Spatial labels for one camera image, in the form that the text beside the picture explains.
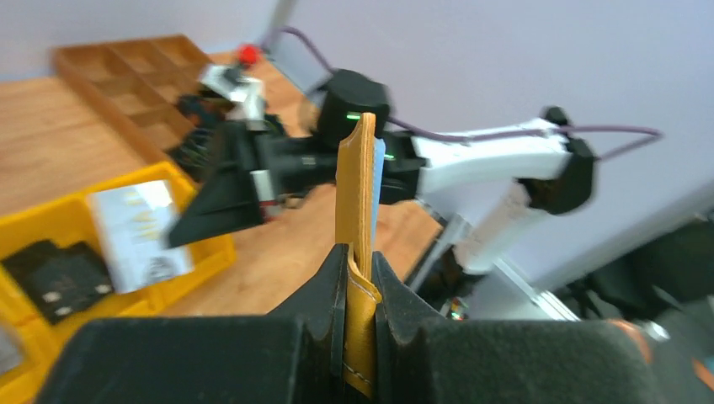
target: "yellow plastic container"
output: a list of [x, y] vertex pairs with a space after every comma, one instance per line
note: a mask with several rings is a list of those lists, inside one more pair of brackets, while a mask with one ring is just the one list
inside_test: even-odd
[[[185, 174], [170, 162], [160, 162], [50, 203], [0, 218], [0, 258], [7, 257], [33, 242], [46, 239], [52, 240], [58, 247], [68, 247], [75, 242], [84, 241], [100, 252], [101, 247], [87, 197], [101, 190], [154, 180], [168, 181], [180, 209], [188, 204], [195, 192]], [[191, 274], [134, 293], [108, 296], [89, 310], [74, 313], [55, 326], [45, 321], [14, 279], [0, 265], [0, 321], [11, 324], [17, 330], [26, 344], [25, 349], [30, 353], [30, 357], [34, 358], [21, 369], [0, 377], [0, 402], [17, 402], [4, 400], [4, 397], [18, 397], [19, 393], [13, 391], [23, 390], [19, 387], [21, 385], [34, 394], [41, 382], [33, 384], [37, 373], [32, 369], [40, 369], [39, 364], [43, 360], [47, 362], [46, 367], [49, 367], [59, 349], [84, 323], [101, 317], [157, 314], [236, 260], [235, 247], [229, 235], [196, 242], [191, 244], [189, 249], [194, 261], [194, 271]]]

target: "table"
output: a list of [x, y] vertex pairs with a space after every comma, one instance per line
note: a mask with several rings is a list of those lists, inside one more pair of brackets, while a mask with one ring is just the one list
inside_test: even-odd
[[[225, 61], [228, 55], [215, 56]], [[271, 113], [303, 136], [303, 95], [268, 62], [255, 67]], [[83, 101], [56, 77], [0, 83], [0, 215], [23, 210], [144, 165]], [[233, 235], [238, 261], [170, 307], [170, 316], [264, 314], [310, 279], [334, 242], [334, 188], [323, 186], [299, 210]], [[376, 250], [400, 278], [438, 231], [414, 203], [382, 206]]]

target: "cable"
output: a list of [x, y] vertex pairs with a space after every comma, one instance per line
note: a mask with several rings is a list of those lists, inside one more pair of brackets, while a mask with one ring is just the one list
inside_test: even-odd
[[[293, 27], [283, 27], [269, 33], [260, 43], [260, 48], [264, 51], [268, 49], [278, 38], [279, 35], [289, 34], [294, 35], [302, 44], [312, 53], [317, 62], [327, 70], [328, 72], [334, 72], [335, 69], [330, 65], [325, 56], [320, 52], [320, 50], [315, 46], [315, 44], [297, 28]], [[456, 134], [441, 134], [432, 132], [429, 130], [424, 130], [418, 128], [417, 126], [410, 125], [402, 120], [394, 117], [389, 117], [388, 121], [394, 125], [400, 126], [403, 129], [412, 131], [416, 136], [423, 137], [425, 139], [430, 139], [432, 141], [441, 141], [446, 143], [463, 143], [463, 142], [479, 142], [479, 141], [492, 141], [500, 139], [509, 139], [522, 136], [541, 136], [543, 130], [510, 130], [498, 133], [492, 133], [488, 135], [456, 135]], [[589, 126], [568, 126], [553, 129], [552, 131], [556, 133], [561, 133], [567, 135], [568, 133], [593, 133], [593, 132], [624, 132], [624, 133], [639, 133], [647, 135], [647, 138], [633, 141], [631, 143], [625, 144], [624, 146], [618, 147], [613, 151], [605, 153], [602, 157], [599, 157], [600, 161], [610, 160], [614, 157], [618, 157], [622, 154], [631, 152], [633, 150], [644, 147], [650, 143], [662, 139], [663, 134], [659, 130], [640, 127], [640, 126], [627, 126], [627, 125], [589, 125]]]

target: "brown divided box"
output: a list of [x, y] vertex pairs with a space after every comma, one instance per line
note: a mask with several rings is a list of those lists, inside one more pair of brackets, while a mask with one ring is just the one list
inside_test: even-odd
[[193, 125], [173, 104], [210, 58], [183, 35], [55, 49], [57, 74], [147, 163], [171, 160]]

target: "blue object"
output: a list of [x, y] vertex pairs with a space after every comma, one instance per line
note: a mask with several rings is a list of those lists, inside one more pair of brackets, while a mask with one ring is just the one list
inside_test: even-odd
[[374, 247], [377, 231], [377, 213], [379, 212], [379, 198], [381, 191], [381, 173], [384, 169], [384, 154], [386, 145], [382, 139], [375, 140], [375, 171], [374, 188], [372, 189], [372, 246]]

